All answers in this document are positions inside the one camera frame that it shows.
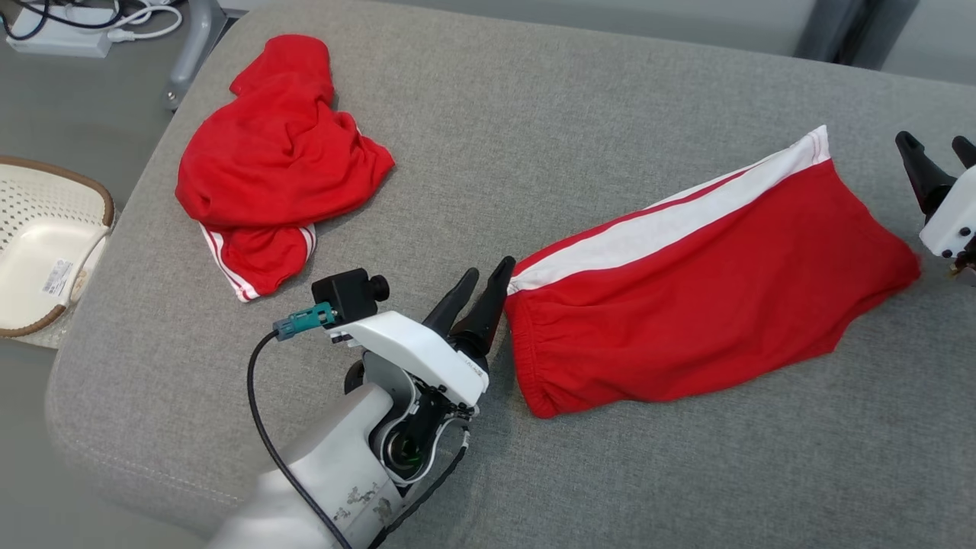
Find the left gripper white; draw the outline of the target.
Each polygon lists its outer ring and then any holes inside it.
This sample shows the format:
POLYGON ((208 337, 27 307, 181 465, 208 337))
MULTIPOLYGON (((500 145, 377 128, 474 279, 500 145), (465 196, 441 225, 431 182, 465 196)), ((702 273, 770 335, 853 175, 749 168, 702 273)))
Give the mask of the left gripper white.
POLYGON ((461 320, 456 321, 477 287, 477 268, 461 275, 422 324, 390 310, 332 328, 332 336, 348 335, 348 346, 364 349, 364 381, 386 390, 397 409, 411 407, 418 397, 418 381, 433 390, 443 388, 456 406, 476 409, 489 378, 474 361, 485 361, 491 351, 515 264, 509 255, 499 261, 461 320), (454 349, 443 339, 448 334, 454 349))

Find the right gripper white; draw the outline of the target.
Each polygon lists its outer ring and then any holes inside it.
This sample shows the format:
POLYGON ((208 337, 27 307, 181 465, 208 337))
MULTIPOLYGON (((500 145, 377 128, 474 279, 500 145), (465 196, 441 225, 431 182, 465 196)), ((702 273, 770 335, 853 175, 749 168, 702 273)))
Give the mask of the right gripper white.
POLYGON ((934 255, 973 260, 976 145, 962 135, 952 139, 954 154, 966 169, 956 178, 941 170, 909 132, 900 131, 895 143, 918 208, 925 216, 921 242, 934 255))

